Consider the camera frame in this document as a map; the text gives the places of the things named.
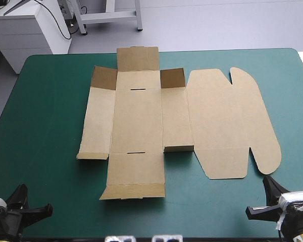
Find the metal stand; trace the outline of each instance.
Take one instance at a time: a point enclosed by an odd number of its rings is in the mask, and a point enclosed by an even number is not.
[[[98,14],[82,14],[78,0],[70,0],[80,31],[86,35],[86,24],[110,23],[118,21],[137,21],[138,31],[142,30],[140,0],[135,0],[136,11],[115,12],[115,0],[107,0],[106,12]]]

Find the gray floor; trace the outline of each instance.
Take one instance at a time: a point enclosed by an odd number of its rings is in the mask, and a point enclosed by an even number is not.
[[[99,1],[82,0],[89,12]],[[115,52],[158,46],[160,51],[291,47],[303,51],[303,0],[141,0],[143,28],[135,22],[89,25],[73,35],[69,53]],[[116,2],[118,11],[133,0]],[[17,79],[0,59],[0,114]]]

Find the white cabinet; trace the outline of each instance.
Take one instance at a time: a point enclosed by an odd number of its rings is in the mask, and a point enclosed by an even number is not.
[[[65,39],[50,13],[35,1],[30,1],[11,13],[4,12],[20,0],[10,0],[0,10],[0,51],[16,73],[26,59],[35,54],[67,54],[71,40]],[[57,0],[43,0],[55,16],[63,34],[70,37]]]

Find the cardboard side panel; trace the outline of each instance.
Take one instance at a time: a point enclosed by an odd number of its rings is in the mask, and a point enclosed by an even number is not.
[[[161,88],[160,71],[118,72],[117,90]]]
[[[165,196],[163,153],[112,153],[104,199]]]
[[[263,174],[270,174],[280,165],[282,155],[260,90],[247,72],[231,68],[230,73],[258,169]]]
[[[115,99],[116,91],[90,88],[78,159],[107,159],[110,152]]]
[[[162,151],[161,90],[117,90],[111,152]]]
[[[112,153],[107,185],[165,183],[163,153]]]
[[[118,70],[143,71],[159,70],[160,56],[158,47],[130,47],[117,49]]]
[[[164,184],[111,185],[107,186],[100,200],[164,197]]]
[[[91,87],[115,90],[117,83],[116,69],[95,66],[92,74]]]
[[[161,70],[162,88],[185,87],[184,69]]]
[[[210,179],[244,178],[249,148],[195,150],[202,169]]]
[[[187,97],[195,150],[249,148],[240,107],[221,71],[192,71]]]
[[[162,89],[162,108],[164,152],[193,150],[185,87]]]

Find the green tabletop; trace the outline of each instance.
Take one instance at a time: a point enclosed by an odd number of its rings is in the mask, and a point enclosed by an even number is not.
[[[303,190],[303,64],[295,50],[162,52],[160,62],[161,69],[184,67],[186,81],[196,69],[250,73],[282,149],[272,176],[291,191]],[[165,198],[99,201],[108,162],[75,158],[94,65],[116,68],[116,54],[28,58],[1,115],[0,197],[25,183],[31,207],[54,206],[53,216],[25,229],[25,236],[277,236],[273,222],[246,217],[246,206],[266,201],[251,158],[246,178],[210,180],[194,153],[165,154]]]

